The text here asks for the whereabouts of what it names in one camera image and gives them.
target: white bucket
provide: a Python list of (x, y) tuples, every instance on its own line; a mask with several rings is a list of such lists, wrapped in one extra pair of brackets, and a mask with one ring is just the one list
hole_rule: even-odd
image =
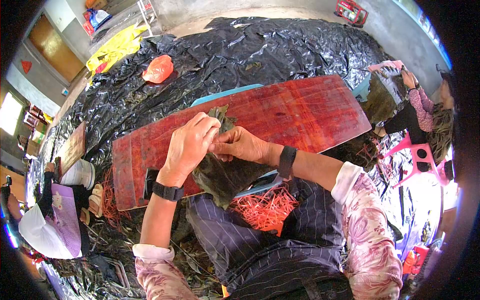
[(91, 162), (79, 159), (61, 178), (60, 184), (82, 184), (87, 190), (95, 183), (95, 167)]

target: blue stool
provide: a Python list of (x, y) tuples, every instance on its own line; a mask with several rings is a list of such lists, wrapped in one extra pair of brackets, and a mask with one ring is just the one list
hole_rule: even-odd
[[(251, 89), (254, 89), (254, 88), (257, 88), (257, 87), (262, 87), (262, 86), (263, 86), (263, 84), (251, 84), (251, 85), (247, 85), (247, 86), (234, 88), (234, 89), (231, 89), (231, 90), (228, 90), (228, 91), (216, 93), (216, 94), (213, 94), (213, 95), (208, 95), (208, 96), (205, 96), (205, 97), (201, 97), (201, 98), (198, 98), (197, 100), (195, 100), (192, 103), (192, 105), (190, 105), (190, 107), (194, 107), (196, 105), (199, 105), (199, 104), (202, 104), (202, 103), (205, 103), (205, 102), (208, 102), (208, 101), (212, 101), (212, 100), (215, 100), (217, 98), (225, 97), (225, 96), (236, 94), (236, 93), (243, 92), (243, 91), (248, 91), (248, 90), (251, 90)], [(277, 171), (276, 170), (270, 171), (270, 172), (260, 176), (259, 179), (263, 178), (263, 177), (273, 175), (273, 174), (277, 174)], [(255, 194), (255, 193), (258, 193), (258, 192), (265, 192), (265, 191), (281, 184), (282, 181), (283, 181), (283, 179), (280, 176), (277, 175), (271, 183), (267, 183), (267, 184), (264, 184), (264, 185), (261, 185), (261, 186), (251, 188), (248, 191), (239, 192), (237, 195), (235, 195), (235, 198), (245, 197), (245, 196)]]

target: red generator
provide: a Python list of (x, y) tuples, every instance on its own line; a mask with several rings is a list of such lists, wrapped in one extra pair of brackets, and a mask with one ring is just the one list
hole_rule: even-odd
[(337, 0), (334, 14), (344, 18), (348, 23), (357, 28), (363, 28), (368, 17), (368, 12), (354, 1)]

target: red triangle sticker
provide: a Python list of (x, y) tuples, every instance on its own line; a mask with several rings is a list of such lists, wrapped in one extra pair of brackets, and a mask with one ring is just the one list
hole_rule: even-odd
[(24, 68), (25, 74), (27, 74), (28, 71), (30, 71), (30, 68), (32, 67), (32, 62), (31, 62), (31, 61), (23, 60), (23, 61), (22, 61), (22, 67)]

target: pink floral sleeve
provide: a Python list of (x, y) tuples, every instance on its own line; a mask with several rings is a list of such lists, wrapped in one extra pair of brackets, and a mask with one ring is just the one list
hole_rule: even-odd
[(345, 275), (355, 299), (398, 299), (402, 263), (387, 233), (387, 219), (372, 180), (362, 168), (346, 162), (332, 195), (343, 204), (349, 250)]
[(417, 89), (410, 90), (408, 93), (408, 98), (410, 99), (410, 103), (412, 104), (412, 106), (415, 108), (415, 111), (417, 112), (417, 119), (419, 121), (420, 129), (422, 129), (425, 132), (432, 131), (433, 116), (432, 116), (432, 113), (426, 111), (423, 108), (420, 92)]
[(425, 94), (425, 91), (423, 90), (422, 87), (419, 88), (419, 94), (421, 98), (421, 104), (423, 106), (423, 109), (427, 111), (429, 114), (433, 114), (433, 106), (435, 103), (433, 103), (430, 99), (428, 99), (427, 94)]
[(174, 266), (172, 247), (160, 248), (147, 244), (133, 246), (137, 279), (148, 300), (198, 300), (185, 277)]

